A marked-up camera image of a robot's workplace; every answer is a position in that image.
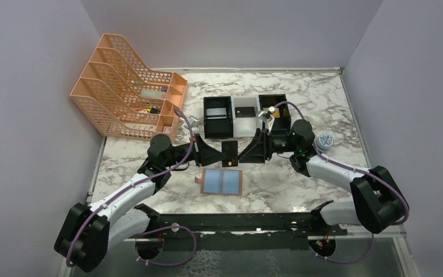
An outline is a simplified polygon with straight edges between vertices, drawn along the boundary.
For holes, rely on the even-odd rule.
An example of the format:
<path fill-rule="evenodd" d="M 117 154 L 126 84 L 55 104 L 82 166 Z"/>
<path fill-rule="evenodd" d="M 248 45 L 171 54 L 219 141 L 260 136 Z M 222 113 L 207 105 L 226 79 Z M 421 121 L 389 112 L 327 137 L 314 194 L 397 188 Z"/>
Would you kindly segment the dark blue VIP card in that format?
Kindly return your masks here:
<path fill-rule="evenodd" d="M 221 151 L 224 154 L 222 167 L 238 166 L 238 142 L 236 140 L 222 141 Z"/>

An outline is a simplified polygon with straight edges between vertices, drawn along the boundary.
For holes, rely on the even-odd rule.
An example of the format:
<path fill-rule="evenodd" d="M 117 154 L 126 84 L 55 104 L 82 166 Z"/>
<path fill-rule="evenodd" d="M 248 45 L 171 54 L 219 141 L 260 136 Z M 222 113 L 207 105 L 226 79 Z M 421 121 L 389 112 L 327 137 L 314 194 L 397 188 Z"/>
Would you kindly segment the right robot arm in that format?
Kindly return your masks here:
<path fill-rule="evenodd" d="M 404 223 L 410 207 L 390 172 L 382 167 L 355 167 L 322 154 L 315 145 L 310 122 L 299 119 L 287 135 L 256 130 L 250 144 L 239 154 L 239 163 L 265 163 L 273 154 L 290 152 L 295 172 L 329 182 L 351 193 L 352 200 L 324 204 L 310 218 L 311 230 L 323 235 L 333 225 L 361 225 L 378 234 L 391 225 Z"/>

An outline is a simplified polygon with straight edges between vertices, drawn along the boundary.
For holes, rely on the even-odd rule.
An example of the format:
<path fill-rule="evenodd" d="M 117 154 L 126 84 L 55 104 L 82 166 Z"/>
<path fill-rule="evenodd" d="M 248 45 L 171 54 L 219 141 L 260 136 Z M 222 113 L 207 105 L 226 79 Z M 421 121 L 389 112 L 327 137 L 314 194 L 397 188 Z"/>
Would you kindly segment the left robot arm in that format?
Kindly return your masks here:
<path fill-rule="evenodd" d="M 173 170 L 186 162 L 207 166 L 225 158 L 199 134 L 178 146 L 165 134 L 155 135 L 145 162 L 127 183 L 95 203 L 77 203 L 69 209 L 54 250 L 66 259 L 68 267 L 92 271 L 116 242 L 137 233 L 145 237 L 156 234 L 158 221 L 134 207 L 163 188 Z"/>

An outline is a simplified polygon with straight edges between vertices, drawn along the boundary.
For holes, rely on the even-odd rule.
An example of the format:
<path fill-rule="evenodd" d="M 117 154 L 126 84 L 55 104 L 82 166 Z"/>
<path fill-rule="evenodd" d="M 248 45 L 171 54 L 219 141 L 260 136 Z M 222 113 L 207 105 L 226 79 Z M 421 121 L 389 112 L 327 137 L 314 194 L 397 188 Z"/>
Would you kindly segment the tan leather card holder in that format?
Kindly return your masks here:
<path fill-rule="evenodd" d="M 225 196 L 241 196 L 243 191 L 243 173 L 241 170 L 203 169 L 200 176 L 194 178 L 200 185 L 200 193 Z"/>

